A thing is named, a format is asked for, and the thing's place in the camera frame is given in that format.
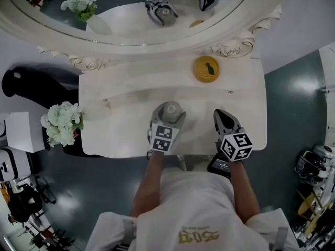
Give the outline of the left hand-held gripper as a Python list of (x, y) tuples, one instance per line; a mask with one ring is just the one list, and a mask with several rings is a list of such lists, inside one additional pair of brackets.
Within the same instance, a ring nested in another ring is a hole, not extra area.
[(174, 123), (163, 122), (164, 107), (167, 102), (158, 105), (151, 116), (150, 127), (147, 132), (150, 148), (149, 154), (160, 152), (164, 155), (172, 153), (173, 145), (185, 122), (186, 112), (182, 112)]

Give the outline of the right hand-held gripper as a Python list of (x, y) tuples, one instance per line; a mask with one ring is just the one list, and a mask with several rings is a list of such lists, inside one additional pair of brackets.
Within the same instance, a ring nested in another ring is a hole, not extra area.
[(214, 110), (213, 119), (218, 133), (217, 152), (223, 153), (231, 162), (248, 158), (253, 144), (238, 119), (220, 109)]

